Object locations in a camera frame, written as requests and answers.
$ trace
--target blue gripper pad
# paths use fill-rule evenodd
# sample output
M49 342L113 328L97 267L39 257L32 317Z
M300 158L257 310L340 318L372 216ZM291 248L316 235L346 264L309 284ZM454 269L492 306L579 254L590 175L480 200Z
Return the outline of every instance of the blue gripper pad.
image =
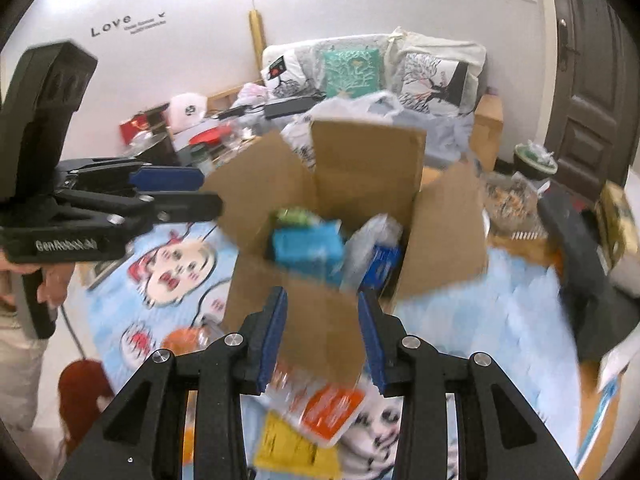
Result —
M287 293L281 287L274 287L269 296L265 310L273 305L273 313L264 335L262 351L260 353L260 371L258 372L257 386L264 392L267 384L271 381L271 376L276 367L278 349L284 332L284 325L287 322Z
M138 191L197 191L204 184L198 168L179 166L143 166L129 176L129 183Z
M386 387L385 374L385 353L380 342L378 329L374 322L372 308L380 309L376 305L370 305L364 292L358 294L358 321L360 322L360 333L364 342L364 349L367 353L367 362L371 372L371 380L383 392Z

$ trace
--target beige pants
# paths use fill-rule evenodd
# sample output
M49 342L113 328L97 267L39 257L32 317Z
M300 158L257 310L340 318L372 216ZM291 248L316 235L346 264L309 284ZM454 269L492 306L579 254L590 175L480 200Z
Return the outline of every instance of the beige pants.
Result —
M0 272L0 296L10 292L9 273ZM7 428L33 425L46 348L46 340L27 339L11 307L0 300L0 418Z

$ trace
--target person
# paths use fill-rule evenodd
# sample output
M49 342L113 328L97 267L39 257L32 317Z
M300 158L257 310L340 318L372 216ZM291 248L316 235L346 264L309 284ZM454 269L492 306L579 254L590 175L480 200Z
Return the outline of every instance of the person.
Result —
M46 340L27 338L18 323L10 273L31 274L37 270L44 275L38 301L58 308L66 300L74 264L15 265L0 249L0 419L10 433L33 426L42 356L47 348Z

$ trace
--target dark brown door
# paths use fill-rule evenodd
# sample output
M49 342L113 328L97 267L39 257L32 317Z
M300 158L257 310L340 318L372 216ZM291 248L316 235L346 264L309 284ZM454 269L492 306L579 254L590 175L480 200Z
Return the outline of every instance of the dark brown door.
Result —
M595 200L605 180L624 184L638 145L640 63L606 0L555 0L558 72L545 147L557 180Z

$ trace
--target human hand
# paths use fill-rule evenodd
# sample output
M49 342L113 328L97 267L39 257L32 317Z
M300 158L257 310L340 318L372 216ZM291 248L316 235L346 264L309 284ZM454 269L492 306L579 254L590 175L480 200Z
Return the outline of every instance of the human hand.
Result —
M53 308L59 307L66 300L66 290L74 273L74 264L54 264L40 266L37 264L16 265L7 261L0 250L0 299L14 305L15 298L11 292L10 272L31 274L41 269L43 282L38 288L39 303L48 303Z

